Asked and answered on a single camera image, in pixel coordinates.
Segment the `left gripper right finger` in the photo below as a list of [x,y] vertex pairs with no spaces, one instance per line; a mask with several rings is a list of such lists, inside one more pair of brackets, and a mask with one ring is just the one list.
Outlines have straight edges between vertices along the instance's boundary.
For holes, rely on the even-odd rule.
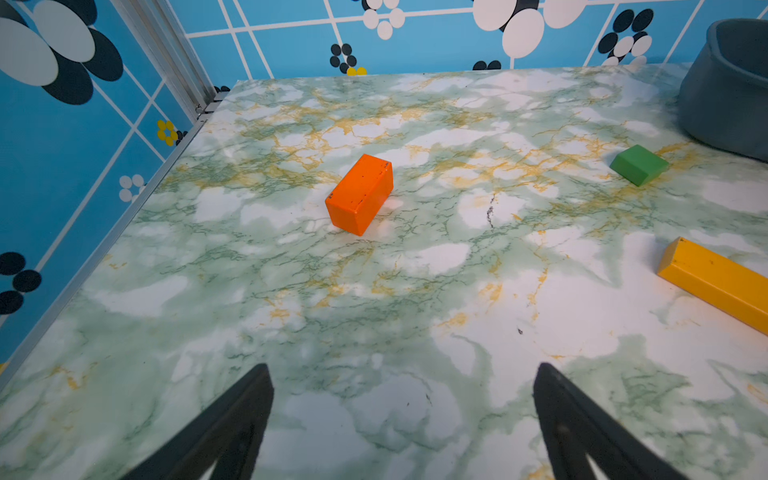
[[533,398],[556,479],[682,479],[549,363],[539,365]]

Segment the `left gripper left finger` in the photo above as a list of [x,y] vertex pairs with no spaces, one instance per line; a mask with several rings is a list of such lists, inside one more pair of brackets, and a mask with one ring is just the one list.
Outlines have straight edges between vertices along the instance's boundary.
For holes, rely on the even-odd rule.
[[258,364],[126,479],[252,477],[274,399],[268,366]]

